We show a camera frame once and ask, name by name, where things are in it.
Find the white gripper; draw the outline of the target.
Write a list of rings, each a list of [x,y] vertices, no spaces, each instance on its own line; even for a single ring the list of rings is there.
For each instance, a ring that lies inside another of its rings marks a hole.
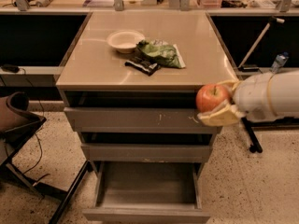
[[[221,102],[212,111],[200,112],[197,118],[211,127],[228,126],[245,117],[251,122],[268,122],[277,119],[270,105],[269,82],[272,73],[254,75],[243,80],[224,80],[217,83],[216,93],[233,94],[235,105]]]

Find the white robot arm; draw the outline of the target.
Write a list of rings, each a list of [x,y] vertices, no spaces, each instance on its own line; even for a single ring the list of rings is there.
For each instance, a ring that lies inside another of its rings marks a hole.
[[[263,73],[245,80],[204,85],[195,98],[197,117],[207,126],[227,126],[299,117],[299,72]]]

